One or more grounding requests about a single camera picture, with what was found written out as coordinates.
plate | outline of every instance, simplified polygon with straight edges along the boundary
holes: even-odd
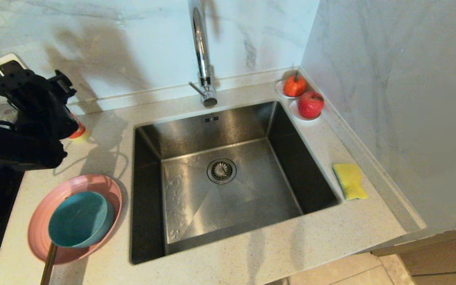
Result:
[[[52,240],[48,235],[48,223],[55,209],[68,197],[85,191],[94,191],[103,195],[112,204],[115,220],[106,236],[95,245],[83,249],[59,247],[54,264],[65,264],[89,256],[103,246],[112,235],[122,208],[122,193],[117,183],[104,175],[81,175],[64,181],[55,187],[41,201],[32,215],[27,239],[32,253],[45,262]]]
[[[306,117],[303,117],[302,115],[300,115],[300,112],[298,112],[298,101],[293,101],[291,102],[290,104],[290,111],[291,111],[291,114],[293,114],[293,116],[295,116],[297,119],[299,119],[300,121],[304,121],[304,122],[314,122],[314,121],[317,121],[317,119],[319,117],[321,117],[321,114],[315,118],[315,119],[308,119]]]
[[[282,96],[282,97],[284,97],[286,99],[290,99],[290,100],[298,99],[300,96],[291,97],[291,96],[284,95],[284,83],[285,83],[285,81],[286,81],[285,79],[277,81],[277,84],[275,85],[275,92],[277,92],[277,94],[279,94],[280,96]]]

teal bowl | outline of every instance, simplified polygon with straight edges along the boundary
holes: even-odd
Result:
[[[86,191],[62,202],[52,214],[48,234],[59,247],[90,247],[112,227],[113,206],[103,195]]]

chrome faucet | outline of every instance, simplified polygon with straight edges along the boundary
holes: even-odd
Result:
[[[198,83],[200,87],[195,86],[191,81],[189,85],[194,88],[201,96],[201,103],[205,107],[217,104],[216,92],[212,82],[212,72],[210,70],[210,60],[208,58],[208,42],[206,40],[205,22],[199,0],[189,0],[189,14],[191,16],[191,26],[193,38],[195,40],[195,49],[198,60]]]

yellow sponge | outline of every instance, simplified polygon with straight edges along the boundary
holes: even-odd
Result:
[[[344,197],[347,200],[367,199],[367,193],[363,190],[362,173],[356,164],[338,163],[333,165],[333,171],[339,180]]]

stainless steel sink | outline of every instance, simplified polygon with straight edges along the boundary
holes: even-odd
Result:
[[[135,130],[132,263],[338,203],[278,102]]]

